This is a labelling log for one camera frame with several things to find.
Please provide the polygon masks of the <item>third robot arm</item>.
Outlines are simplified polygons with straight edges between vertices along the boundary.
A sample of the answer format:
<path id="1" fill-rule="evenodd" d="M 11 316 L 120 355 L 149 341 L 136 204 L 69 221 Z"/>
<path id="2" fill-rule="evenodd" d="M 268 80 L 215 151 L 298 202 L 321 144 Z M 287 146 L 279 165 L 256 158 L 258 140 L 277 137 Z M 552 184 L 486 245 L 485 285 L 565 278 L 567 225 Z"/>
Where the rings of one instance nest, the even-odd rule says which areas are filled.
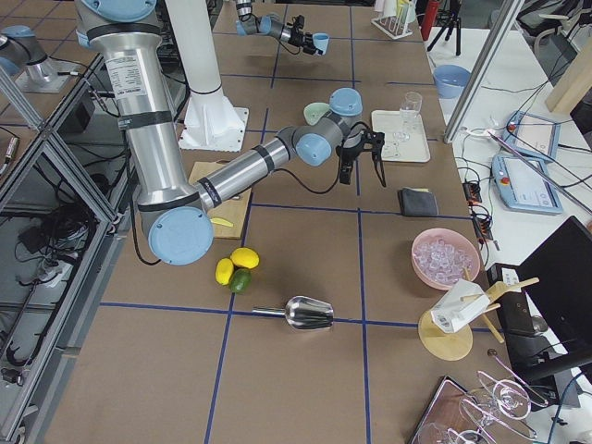
<path id="1" fill-rule="evenodd" d="M 75 62 L 52 59 L 24 25 L 1 30 L 1 67 L 25 93 L 60 93 L 71 74 L 79 72 Z"/>

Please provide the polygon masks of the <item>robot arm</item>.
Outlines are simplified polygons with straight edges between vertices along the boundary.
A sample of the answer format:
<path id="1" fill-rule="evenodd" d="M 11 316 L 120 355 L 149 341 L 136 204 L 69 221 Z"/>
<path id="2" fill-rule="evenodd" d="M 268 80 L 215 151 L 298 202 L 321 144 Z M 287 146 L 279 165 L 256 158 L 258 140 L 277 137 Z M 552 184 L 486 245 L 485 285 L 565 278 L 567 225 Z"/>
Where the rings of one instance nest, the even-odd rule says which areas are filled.
<path id="1" fill-rule="evenodd" d="M 360 94 L 334 91 L 329 109 L 306 126 L 287 127 L 249 151 L 241 149 L 248 112 L 222 89 L 207 8 L 166 3 L 190 89 L 184 130 L 157 57 L 161 30 L 153 1 L 79 1 L 78 35 L 105 59 L 141 192 L 134 210 L 152 253 L 170 265 L 199 260 L 214 230 L 208 212 L 252 187 L 293 157 L 312 167 L 337 154 L 343 167 L 364 151 L 381 156 L 384 136 L 361 120 Z"/>
<path id="2" fill-rule="evenodd" d="M 295 48 L 294 54 L 323 56 L 327 53 L 329 36 L 323 32 L 311 33 L 304 30 L 305 17 L 297 15 L 290 22 L 280 20 L 275 14 L 257 16 L 253 13 L 252 1 L 236 1 L 236 29 L 240 36 L 259 35 L 277 40 L 287 49 Z"/>

